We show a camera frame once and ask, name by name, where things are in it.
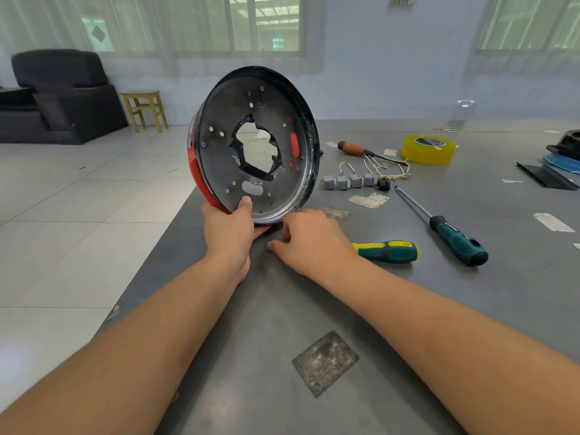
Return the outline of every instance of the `yellow and green screwdriver handle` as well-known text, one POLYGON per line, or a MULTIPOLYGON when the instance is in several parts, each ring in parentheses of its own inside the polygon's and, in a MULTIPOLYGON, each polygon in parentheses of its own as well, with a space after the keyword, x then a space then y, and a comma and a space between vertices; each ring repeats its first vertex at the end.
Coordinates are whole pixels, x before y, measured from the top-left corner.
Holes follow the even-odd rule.
POLYGON ((417 244, 409 241, 371 242, 368 244, 353 243, 353 247, 359 256, 363 258, 390 264, 412 263, 421 254, 417 244))

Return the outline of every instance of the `sheer curtain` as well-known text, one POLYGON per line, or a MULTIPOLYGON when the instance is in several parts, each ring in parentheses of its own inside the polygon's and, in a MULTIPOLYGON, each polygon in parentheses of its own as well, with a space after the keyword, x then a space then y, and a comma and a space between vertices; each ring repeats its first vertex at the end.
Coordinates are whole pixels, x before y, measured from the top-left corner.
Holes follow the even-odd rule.
POLYGON ((320 65, 319 13, 325 5, 326 0, 0 0, 0 46, 9 55, 96 51, 111 76, 219 76, 265 61, 311 73, 320 65), (310 5, 318 14, 307 40, 310 5))
POLYGON ((465 77, 580 78, 580 0, 490 0, 465 77))

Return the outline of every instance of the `forearm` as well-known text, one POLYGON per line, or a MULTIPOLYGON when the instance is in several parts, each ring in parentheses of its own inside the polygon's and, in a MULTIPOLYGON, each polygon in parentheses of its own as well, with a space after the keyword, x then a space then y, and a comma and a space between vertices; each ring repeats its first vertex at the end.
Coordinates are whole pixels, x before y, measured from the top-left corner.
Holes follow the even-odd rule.
POLYGON ((237 284, 204 259, 95 337, 0 415, 0 433, 153 433, 237 284))
POLYGON ((575 362, 362 259, 341 269, 350 270, 322 284, 395 348, 469 433, 580 433, 575 362))

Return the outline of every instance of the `screwdriver shaft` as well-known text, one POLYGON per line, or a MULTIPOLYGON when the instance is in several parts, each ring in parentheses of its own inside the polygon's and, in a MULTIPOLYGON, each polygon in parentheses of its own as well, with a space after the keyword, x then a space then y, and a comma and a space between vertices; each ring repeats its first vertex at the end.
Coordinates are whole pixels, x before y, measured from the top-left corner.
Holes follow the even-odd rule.
POLYGON ((424 214, 426 216, 428 216, 430 219, 433 217, 433 215, 431 215, 427 209, 425 209, 423 206, 421 206, 419 203, 417 203, 415 200, 413 200, 409 194, 407 194, 405 191, 403 191, 398 185, 395 185, 395 190, 400 192, 402 195, 404 195, 405 197, 407 197, 414 205, 416 205, 420 210, 422 210, 424 212, 424 214))

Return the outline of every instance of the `metal rim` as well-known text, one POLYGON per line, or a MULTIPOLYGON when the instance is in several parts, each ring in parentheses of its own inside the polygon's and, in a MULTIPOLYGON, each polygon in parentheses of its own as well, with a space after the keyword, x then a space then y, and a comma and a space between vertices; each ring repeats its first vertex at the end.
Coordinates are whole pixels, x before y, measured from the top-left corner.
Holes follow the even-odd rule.
POLYGON ((234 70, 216 84, 192 119, 187 151, 193 178, 213 206, 234 211, 241 197, 250 195, 242 183, 263 189, 250 195, 256 224, 274 224, 300 210, 314 189, 320 162, 306 101, 284 76, 260 66, 234 70), (271 170, 245 161, 237 133, 244 122, 270 134, 268 142, 278 153, 271 170))

